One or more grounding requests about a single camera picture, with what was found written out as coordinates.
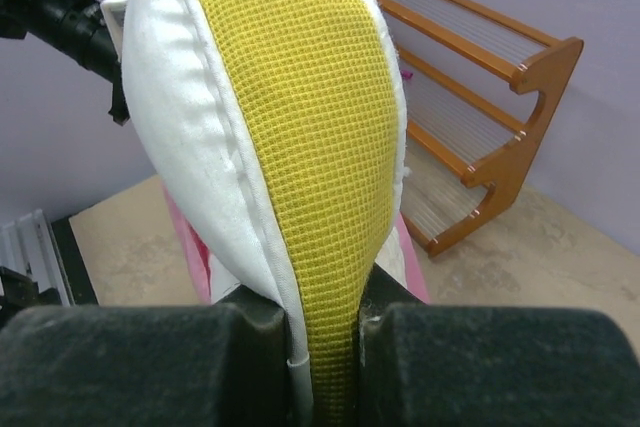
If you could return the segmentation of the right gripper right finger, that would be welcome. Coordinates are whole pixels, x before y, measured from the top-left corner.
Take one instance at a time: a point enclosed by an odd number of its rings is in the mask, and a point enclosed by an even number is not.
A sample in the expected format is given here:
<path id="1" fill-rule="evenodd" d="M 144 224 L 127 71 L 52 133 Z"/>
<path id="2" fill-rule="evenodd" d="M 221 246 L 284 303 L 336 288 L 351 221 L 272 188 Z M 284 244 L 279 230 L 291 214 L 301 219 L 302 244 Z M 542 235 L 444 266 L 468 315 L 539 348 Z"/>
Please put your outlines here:
<path id="1" fill-rule="evenodd" d="M 427 305 L 381 268 L 358 321 L 362 426 L 635 426 L 639 362 L 594 310 Z"/>

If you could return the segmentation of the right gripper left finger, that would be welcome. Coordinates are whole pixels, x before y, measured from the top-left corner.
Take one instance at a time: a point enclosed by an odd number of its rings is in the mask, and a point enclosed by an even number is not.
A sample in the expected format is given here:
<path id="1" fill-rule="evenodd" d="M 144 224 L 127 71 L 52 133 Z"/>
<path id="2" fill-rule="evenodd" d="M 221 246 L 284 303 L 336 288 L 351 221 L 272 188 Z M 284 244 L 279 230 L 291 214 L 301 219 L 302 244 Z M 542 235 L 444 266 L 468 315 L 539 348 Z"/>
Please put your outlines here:
<path id="1" fill-rule="evenodd" d="M 212 306 L 34 307 L 1 332 L 5 426 L 284 426 L 286 318 Z"/>

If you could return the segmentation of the pink satin pillowcase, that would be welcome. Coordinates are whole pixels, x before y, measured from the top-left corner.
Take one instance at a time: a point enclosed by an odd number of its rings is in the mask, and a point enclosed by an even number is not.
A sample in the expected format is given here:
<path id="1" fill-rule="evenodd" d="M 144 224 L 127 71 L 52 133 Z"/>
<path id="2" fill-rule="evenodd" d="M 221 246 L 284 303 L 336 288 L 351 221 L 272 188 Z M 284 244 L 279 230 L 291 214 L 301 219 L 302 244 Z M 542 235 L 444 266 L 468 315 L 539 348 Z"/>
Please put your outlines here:
<path id="1" fill-rule="evenodd" d="M 190 278 L 198 298 L 215 303 L 239 285 L 239 281 L 222 265 L 200 239 L 179 210 L 166 188 L 163 194 L 169 215 L 186 257 Z M 376 264 L 416 298 L 429 302 L 424 277 L 408 229 L 401 215 L 379 251 Z"/>

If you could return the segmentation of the white yellow pillow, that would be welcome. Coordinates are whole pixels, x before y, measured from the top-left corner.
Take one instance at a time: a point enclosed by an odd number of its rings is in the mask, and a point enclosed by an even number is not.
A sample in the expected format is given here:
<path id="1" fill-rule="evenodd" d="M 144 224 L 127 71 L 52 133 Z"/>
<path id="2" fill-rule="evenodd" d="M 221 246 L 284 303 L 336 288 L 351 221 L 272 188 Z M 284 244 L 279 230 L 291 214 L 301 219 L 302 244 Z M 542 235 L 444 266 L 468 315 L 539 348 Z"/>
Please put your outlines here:
<path id="1" fill-rule="evenodd" d="M 358 310 L 404 177 L 406 101 L 377 0 L 128 0 L 122 77 L 206 246 L 200 293 L 244 286 L 281 306 L 297 422 L 351 425 Z"/>

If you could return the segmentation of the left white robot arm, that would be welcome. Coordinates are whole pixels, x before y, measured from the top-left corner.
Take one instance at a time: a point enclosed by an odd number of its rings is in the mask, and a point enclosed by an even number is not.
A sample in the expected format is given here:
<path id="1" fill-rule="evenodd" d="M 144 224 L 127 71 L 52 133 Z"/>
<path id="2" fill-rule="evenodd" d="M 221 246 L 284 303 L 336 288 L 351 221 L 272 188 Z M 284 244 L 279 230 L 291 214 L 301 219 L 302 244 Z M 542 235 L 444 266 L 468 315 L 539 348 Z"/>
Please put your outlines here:
<path id="1" fill-rule="evenodd" d="M 102 0 L 1 0 L 1 36 L 22 40 L 32 34 L 112 84 L 109 115 L 129 120 L 121 67 L 100 9 Z"/>

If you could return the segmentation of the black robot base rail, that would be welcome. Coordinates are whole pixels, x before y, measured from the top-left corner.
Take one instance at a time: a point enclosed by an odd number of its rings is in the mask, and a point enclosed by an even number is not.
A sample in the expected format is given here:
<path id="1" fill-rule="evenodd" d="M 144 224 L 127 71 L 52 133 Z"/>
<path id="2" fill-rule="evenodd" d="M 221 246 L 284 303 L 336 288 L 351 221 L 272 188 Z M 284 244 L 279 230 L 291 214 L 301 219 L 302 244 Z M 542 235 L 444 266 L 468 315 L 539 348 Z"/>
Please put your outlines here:
<path id="1" fill-rule="evenodd" d="M 70 302 L 74 305 L 98 305 L 70 217 L 54 221 L 51 227 Z"/>

